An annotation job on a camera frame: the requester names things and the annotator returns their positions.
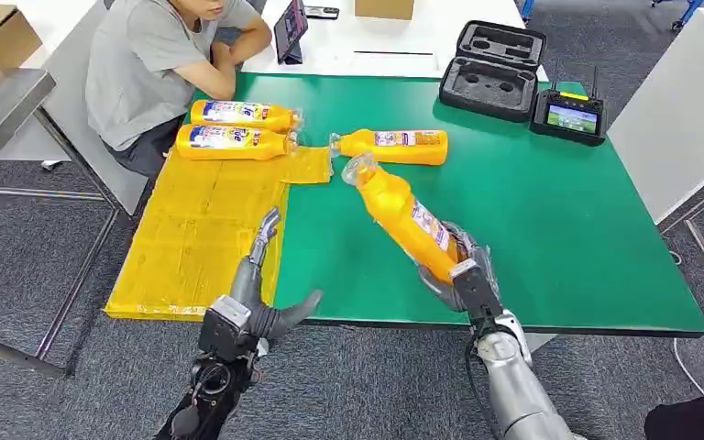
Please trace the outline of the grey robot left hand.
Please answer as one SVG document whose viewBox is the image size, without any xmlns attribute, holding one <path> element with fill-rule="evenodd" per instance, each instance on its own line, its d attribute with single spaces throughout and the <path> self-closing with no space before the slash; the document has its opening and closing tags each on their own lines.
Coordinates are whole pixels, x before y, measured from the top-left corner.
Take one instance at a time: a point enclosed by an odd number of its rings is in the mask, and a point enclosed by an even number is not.
<svg viewBox="0 0 704 440">
<path fill-rule="evenodd" d="M 228 320 L 238 329 L 239 334 L 266 339 L 280 338 L 307 318 L 323 297 L 321 290 L 314 290 L 301 302 L 286 309 L 277 309 L 263 302 L 262 267 L 280 220 L 279 208 L 272 206 L 264 215 L 248 254 L 236 268 L 228 293 L 235 313 Z"/>
</svg>

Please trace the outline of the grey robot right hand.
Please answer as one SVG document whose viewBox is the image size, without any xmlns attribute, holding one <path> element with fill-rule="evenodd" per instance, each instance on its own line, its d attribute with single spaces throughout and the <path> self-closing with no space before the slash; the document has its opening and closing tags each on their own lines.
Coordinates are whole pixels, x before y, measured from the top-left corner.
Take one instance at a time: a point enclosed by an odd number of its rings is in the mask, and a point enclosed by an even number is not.
<svg viewBox="0 0 704 440">
<path fill-rule="evenodd" d="M 490 248 L 480 246 L 472 235 L 452 222 L 442 221 L 442 225 L 458 245 L 459 260 L 473 259 L 480 267 L 487 283 L 487 287 L 481 289 L 481 297 L 487 299 L 486 305 L 489 305 L 493 311 L 501 311 L 500 289 L 492 267 Z M 452 283 L 439 280 L 432 271 L 422 265 L 418 266 L 418 274 L 423 285 L 450 310 L 468 311 L 468 304 Z"/>
</svg>

